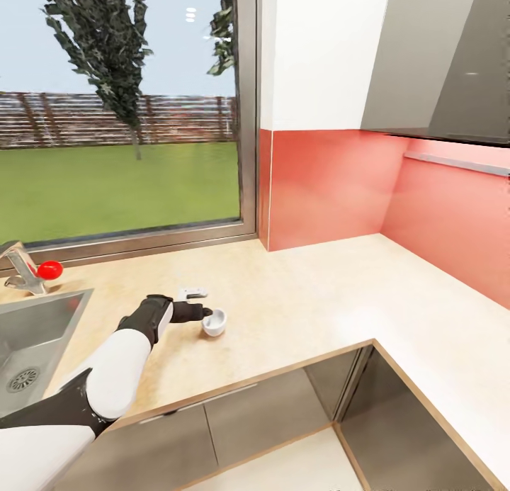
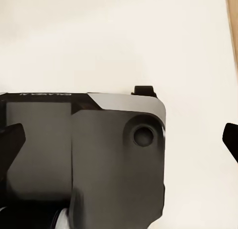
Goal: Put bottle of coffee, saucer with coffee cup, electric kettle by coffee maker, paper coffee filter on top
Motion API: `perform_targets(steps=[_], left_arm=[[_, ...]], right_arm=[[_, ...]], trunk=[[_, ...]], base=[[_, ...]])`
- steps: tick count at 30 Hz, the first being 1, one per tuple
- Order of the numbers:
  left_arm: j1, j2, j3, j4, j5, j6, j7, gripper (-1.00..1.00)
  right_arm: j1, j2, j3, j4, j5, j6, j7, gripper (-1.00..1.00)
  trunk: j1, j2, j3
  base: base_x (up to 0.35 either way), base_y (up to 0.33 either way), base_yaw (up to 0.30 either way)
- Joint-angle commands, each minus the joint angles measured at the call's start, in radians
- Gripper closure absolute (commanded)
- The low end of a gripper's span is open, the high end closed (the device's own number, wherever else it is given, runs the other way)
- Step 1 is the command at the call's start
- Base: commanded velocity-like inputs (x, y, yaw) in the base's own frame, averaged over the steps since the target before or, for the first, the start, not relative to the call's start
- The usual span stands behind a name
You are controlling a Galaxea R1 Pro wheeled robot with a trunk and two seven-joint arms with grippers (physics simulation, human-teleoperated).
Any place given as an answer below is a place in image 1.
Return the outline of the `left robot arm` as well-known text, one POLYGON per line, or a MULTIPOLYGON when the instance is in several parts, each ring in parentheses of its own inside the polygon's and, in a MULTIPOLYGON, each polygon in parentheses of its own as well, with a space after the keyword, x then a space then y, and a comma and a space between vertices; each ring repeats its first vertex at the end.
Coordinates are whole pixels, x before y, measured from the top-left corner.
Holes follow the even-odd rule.
POLYGON ((131 316, 49 398, 0 418, 0 491, 50 491, 92 443, 133 405, 147 359, 168 323, 213 311, 189 299, 147 295, 131 316))

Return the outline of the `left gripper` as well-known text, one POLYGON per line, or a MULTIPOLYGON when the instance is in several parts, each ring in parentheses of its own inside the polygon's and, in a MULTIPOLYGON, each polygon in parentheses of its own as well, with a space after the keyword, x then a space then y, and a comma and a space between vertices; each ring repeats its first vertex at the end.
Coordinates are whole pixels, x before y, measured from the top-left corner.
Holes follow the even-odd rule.
POLYGON ((213 311, 208 307, 203 307, 202 303, 183 303, 179 302, 182 307, 181 318, 176 323, 185 323, 188 321, 201 321, 207 316, 211 316, 213 311))

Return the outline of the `coffee cup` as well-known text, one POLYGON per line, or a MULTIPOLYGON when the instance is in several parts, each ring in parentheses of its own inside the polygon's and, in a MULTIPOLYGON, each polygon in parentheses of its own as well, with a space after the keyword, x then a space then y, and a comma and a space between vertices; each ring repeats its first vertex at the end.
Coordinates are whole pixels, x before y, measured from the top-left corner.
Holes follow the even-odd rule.
POLYGON ((210 310, 213 311, 213 314, 202 319, 200 323, 206 333, 216 337, 225 329, 226 313, 221 308, 213 308, 210 310))

